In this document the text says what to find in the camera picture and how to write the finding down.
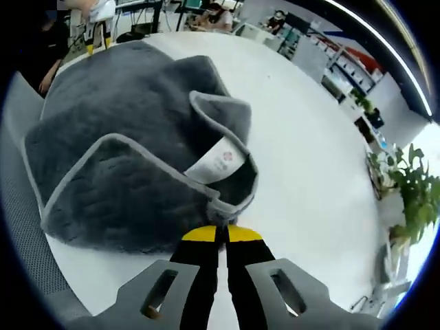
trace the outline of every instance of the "gray gripper bracket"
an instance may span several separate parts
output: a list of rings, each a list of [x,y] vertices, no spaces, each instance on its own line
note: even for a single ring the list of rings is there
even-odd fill
[[[380,319],[349,313],[331,302],[324,283],[287,259],[255,263],[246,269],[260,296],[269,330],[380,328]]]
[[[178,330],[199,266],[158,260],[118,291],[116,303],[97,316],[78,318],[68,330]],[[160,306],[158,318],[151,307]]]

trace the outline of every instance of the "gray fleece blanket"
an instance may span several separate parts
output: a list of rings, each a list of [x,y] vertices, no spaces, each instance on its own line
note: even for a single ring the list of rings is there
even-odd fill
[[[42,229],[71,245],[148,253],[235,221],[258,177],[250,118],[205,56],[173,60],[134,41],[72,65],[23,140]],[[185,175],[225,138],[244,159],[238,170],[209,184]]]

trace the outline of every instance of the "red logo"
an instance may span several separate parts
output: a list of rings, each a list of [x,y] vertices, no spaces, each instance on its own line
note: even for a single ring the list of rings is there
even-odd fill
[[[232,160],[232,153],[227,151],[223,154],[223,159],[230,162]]]

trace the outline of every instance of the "round table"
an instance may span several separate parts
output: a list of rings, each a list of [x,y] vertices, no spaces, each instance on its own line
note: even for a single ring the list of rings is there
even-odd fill
[[[327,285],[342,308],[368,296],[380,224],[362,136],[335,100],[294,64],[254,41],[177,32],[154,34],[145,42],[175,59],[211,57],[230,94],[252,106],[248,147],[260,179],[239,225],[259,232],[276,258],[288,258]],[[124,283],[169,257],[47,240],[69,286],[93,315],[116,301]],[[222,252],[209,329],[238,329],[226,279]]]

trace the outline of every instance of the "gray chair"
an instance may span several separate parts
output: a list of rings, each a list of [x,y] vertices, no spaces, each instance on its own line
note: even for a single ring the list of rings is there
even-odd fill
[[[1,203],[6,227],[23,267],[47,306],[66,324],[89,312],[61,274],[40,229],[39,209],[19,151],[21,139],[39,121],[43,103],[44,99],[16,73],[3,106],[0,126]]]

